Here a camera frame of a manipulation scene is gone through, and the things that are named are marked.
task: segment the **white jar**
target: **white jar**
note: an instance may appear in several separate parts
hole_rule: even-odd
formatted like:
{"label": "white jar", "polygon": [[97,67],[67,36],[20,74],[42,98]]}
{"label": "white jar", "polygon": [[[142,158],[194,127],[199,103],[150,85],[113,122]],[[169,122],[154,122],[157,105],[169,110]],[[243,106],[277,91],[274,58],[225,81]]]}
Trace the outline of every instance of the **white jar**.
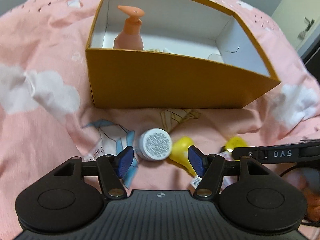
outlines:
{"label": "white jar", "polygon": [[139,139],[138,156],[148,161],[160,161],[167,158],[172,150],[170,135],[162,129],[145,131]]}

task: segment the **open cardboard box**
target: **open cardboard box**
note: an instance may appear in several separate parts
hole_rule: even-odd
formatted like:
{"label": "open cardboard box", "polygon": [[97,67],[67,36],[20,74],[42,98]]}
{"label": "open cardboard box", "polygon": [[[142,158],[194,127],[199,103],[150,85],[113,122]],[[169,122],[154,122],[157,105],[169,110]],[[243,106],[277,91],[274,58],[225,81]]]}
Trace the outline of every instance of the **open cardboard box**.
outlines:
{"label": "open cardboard box", "polygon": [[[117,5],[145,11],[143,51],[113,49]],[[241,108],[280,83],[242,19],[210,0],[101,0],[86,56],[99,108]]]}

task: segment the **crosshair logo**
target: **crosshair logo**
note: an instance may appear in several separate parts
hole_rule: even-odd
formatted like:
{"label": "crosshair logo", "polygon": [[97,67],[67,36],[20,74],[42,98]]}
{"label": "crosshair logo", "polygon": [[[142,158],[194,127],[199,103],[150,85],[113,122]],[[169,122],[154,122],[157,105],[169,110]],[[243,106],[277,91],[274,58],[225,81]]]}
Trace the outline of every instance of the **crosshair logo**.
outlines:
{"label": "crosshair logo", "polygon": [[159,198],[163,198],[163,197],[166,196],[166,194],[164,194],[164,193],[161,192],[161,193],[158,193],[156,196],[159,197]]}

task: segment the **orange pump head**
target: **orange pump head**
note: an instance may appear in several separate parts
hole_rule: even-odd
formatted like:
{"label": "orange pump head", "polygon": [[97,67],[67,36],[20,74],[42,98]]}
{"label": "orange pump head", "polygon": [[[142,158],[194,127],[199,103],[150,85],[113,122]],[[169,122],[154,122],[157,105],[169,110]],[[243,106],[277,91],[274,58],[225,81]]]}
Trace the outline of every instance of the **orange pump head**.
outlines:
{"label": "orange pump head", "polygon": [[126,5],[118,5],[117,8],[129,15],[129,18],[124,22],[123,31],[129,35],[139,34],[142,25],[140,17],[144,16],[144,11],[140,8]]}

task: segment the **pink blanket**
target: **pink blanket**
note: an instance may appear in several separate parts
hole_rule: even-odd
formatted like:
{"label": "pink blanket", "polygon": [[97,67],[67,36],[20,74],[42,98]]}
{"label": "pink blanket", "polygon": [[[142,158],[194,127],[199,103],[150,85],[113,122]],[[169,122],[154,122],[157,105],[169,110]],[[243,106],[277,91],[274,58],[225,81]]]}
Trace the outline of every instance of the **pink blanket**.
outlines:
{"label": "pink blanket", "polygon": [[[20,233],[14,202],[27,186],[72,156],[89,160],[135,146],[151,128],[167,130],[173,141],[189,136],[206,154],[232,136],[250,146],[320,137],[316,80],[277,24],[238,0],[214,1],[242,17],[281,85],[244,109],[94,108],[84,47],[99,1],[28,0],[0,18],[0,239]],[[192,179],[169,161],[138,162],[128,191],[186,189]],[[287,165],[270,167],[281,172]],[[307,187],[303,177],[291,182]],[[300,229],[310,239],[318,235],[318,229]]]}

